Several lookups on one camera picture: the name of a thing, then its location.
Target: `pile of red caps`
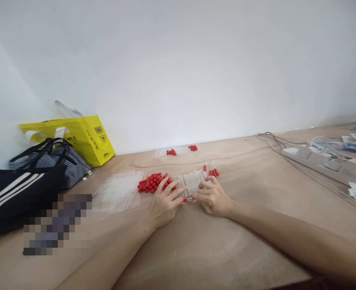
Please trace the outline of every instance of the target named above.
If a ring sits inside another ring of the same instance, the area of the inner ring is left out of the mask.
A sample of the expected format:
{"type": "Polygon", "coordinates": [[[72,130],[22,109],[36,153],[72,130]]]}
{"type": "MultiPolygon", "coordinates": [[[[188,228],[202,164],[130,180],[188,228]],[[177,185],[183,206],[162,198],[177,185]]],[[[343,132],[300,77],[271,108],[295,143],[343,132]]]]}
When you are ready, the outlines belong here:
{"type": "MultiPolygon", "coordinates": [[[[147,177],[147,179],[139,182],[138,192],[140,193],[142,191],[145,191],[146,193],[148,193],[151,191],[151,193],[154,193],[158,189],[159,183],[161,183],[162,180],[164,178],[166,178],[167,176],[168,176],[168,174],[166,173],[162,177],[161,172],[151,174],[149,177],[147,177]]],[[[167,187],[167,185],[169,185],[170,183],[172,183],[171,178],[169,178],[168,181],[164,184],[163,189],[165,189],[167,187]]]]}
{"type": "Polygon", "coordinates": [[[189,146],[189,148],[190,148],[191,151],[197,151],[198,150],[197,145],[191,145],[191,146],[189,146]]]}
{"type": "Polygon", "coordinates": [[[170,151],[168,151],[168,150],[166,150],[167,151],[167,155],[176,155],[177,153],[175,152],[175,150],[174,149],[172,149],[171,148],[171,150],[170,151]]]}

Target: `yellow shopping bag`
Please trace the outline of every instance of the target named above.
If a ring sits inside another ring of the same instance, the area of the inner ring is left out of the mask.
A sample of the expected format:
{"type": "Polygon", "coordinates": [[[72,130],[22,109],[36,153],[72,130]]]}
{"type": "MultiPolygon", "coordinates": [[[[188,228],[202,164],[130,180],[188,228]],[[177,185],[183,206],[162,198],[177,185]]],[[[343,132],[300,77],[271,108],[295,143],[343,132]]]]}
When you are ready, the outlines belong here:
{"type": "Polygon", "coordinates": [[[27,139],[33,142],[42,142],[46,138],[64,138],[89,165],[102,166],[115,155],[115,151],[99,117],[84,117],[78,111],[72,112],[78,117],[20,124],[20,127],[27,139]]]}

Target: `qr code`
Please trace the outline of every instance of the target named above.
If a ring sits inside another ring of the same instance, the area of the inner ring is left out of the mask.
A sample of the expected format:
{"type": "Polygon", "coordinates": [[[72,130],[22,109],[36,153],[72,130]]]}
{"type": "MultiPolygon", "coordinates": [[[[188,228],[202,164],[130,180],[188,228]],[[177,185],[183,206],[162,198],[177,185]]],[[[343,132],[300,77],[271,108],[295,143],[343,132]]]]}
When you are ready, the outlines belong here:
{"type": "Polygon", "coordinates": [[[97,134],[99,133],[103,133],[103,129],[99,126],[99,127],[95,127],[95,131],[97,134]]]}

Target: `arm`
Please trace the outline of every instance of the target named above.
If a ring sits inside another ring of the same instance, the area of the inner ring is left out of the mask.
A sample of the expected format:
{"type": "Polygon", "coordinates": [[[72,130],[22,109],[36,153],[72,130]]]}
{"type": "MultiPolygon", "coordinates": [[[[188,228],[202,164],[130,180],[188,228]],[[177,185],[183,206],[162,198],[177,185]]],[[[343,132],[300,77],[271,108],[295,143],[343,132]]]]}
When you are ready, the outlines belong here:
{"type": "Polygon", "coordinates": [[[214,176],[193,197],[206,212],[249,227],[311,269],[356,284],[356,244],[294,217],[233,201],[214,176]]]}
{"type": "Polygon", "coordinates": [[[187,187],[171,191],[179,184],[174,181],[162,191],[167,180],[168,177],[159,184],[146,215],[76,269],[57,290],[111,289],[144,242],[174,218],[179,204],[184,204],[183,198],[178,196],[187,187]]]}

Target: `black striped bag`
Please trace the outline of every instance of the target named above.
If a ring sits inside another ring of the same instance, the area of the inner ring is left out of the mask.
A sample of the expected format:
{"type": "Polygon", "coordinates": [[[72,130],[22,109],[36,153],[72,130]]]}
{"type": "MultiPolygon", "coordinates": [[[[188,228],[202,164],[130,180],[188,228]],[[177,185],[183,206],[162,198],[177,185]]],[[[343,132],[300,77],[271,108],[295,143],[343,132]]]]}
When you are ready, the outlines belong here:
{"type": "MultiPolygon", "coordinates": [[[[69,189],[78,183],[86,174],[89,172],[92,167],[85,163],[85,161],[74,151],[72,146],[62,138],[55,138],[51,140],[52,147],[56,144],[61,144],[62,146],[58,149],[50,149],[43,154],[37,162],[36,168],[48,168],[55,166],[59,157],[63,154],[64,150],[66,150],[64,164],[66,165],[64,181],[60,185],[59,190],[69,189]]],[[[9,161],[9,169],[16,170],[21,166],[24,166],[27,162],[35,159],[39,151],[35,149],[36,146],[30,148],[23,152],[22,154],[14,157],[9,161]]]]}
{"type": "Polygon", "coordinates": [[[0,170],[0,234],[21,228],[30,217],[43,216],[57,201],[58,188],[64,181],[67,150],[62,151],[54,166],[37,168],[37,162],[52,146],[52,140],[47,139],[27,150],[43,147],[35,159],[16,170],[0,170]]]}

